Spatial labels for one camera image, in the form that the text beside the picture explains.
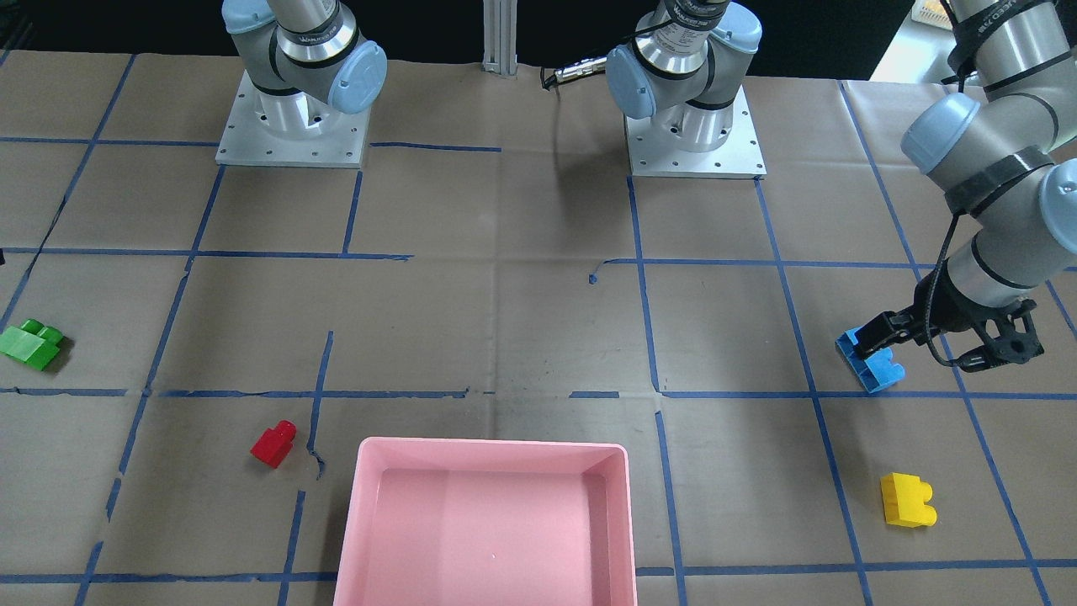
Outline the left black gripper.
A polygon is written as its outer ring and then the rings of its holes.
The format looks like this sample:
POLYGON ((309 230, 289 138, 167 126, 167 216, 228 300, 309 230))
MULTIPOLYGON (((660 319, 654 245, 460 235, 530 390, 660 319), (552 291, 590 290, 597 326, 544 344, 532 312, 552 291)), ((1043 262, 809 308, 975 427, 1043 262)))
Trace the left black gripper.
POLYGON ((1035 308, 1031 299, 1002 307, 976 304, 940 268, 917 284, 910 311, 884 311, 855 329, 853 349, 858 358, 867 360, 879 350, 912 339, 917 346, 927 346, 939 364, 967 374, 1026 364, 1045 353, 1032 318, 1035 308), (959 332, 973 332, 981 344, 955 360, 943 358, 932 339, 959 332))

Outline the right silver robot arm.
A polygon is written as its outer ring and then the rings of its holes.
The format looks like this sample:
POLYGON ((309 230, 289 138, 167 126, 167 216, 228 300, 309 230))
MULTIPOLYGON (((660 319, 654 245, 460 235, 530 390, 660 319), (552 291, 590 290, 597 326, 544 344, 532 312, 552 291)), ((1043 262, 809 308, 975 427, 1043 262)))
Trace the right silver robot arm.
POLYGON ((369 110, 387 80, 384 50, 342 1, 224 1, 220 16, 272 133, 309 138, 369 110))

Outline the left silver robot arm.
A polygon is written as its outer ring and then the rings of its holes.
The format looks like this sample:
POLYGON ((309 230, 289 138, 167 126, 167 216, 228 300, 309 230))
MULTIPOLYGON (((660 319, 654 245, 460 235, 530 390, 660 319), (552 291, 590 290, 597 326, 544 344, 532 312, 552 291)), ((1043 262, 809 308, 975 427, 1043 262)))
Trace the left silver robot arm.
MULTIPOLYGON (((891 364, 891 346, 934 348, 945 333, 980 346, 943 365, 973 374, 1043 354, 1030 292, 1074 263, 1074 58, 1053 1, 951 1, 959 80, 977 74, 985 101, 949 93, 908 127, 905 157, 943 192, 954 221, 980 230, 921 280, 911 306, 839 337, 861 374, 891 364)), ((761 39, 761 23, 730 1, 662 1, 605 58, 609 91, 631 119, 684 131, 688 116, 723 112, 761 39)))

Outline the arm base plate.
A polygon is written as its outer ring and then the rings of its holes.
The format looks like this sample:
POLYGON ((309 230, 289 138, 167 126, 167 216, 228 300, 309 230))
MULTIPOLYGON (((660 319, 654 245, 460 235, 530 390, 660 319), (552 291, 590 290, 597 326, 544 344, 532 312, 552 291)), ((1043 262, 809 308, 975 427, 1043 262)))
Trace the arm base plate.
POLYGON ((372 110, 342 114, 308 93, 261 91, 244 72, 220 136, 219 165, 360 169, 372 110))
POLYGON ((634 177, 761 179, 768 175, 744 88, 732 104, 703 110, 690 104, 645 119, 624 116, 634 177))

